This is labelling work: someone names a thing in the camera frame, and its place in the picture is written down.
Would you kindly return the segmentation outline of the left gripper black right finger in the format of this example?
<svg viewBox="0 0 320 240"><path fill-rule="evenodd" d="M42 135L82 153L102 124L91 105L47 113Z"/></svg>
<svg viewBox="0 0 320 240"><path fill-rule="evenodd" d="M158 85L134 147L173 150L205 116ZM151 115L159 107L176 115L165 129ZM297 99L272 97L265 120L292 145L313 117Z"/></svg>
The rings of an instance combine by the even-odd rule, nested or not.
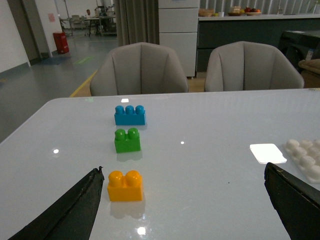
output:
<svg viewBox="0 0 320 240"><path fill-rule="evenodd" d="M269 162L264 186L292 240L320 238L320 191Z"/></svg>

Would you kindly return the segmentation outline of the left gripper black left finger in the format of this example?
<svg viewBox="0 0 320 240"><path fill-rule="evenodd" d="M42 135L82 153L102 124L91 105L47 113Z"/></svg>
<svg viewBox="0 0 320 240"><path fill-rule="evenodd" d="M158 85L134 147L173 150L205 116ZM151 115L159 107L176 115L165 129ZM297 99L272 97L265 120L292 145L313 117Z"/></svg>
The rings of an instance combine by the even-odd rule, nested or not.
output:
<svg viewBox="0 0 320 240"><path fill-rule="evenodd" d="M88 240L101 201L102 167L94 168L11 240Z"/></svg>

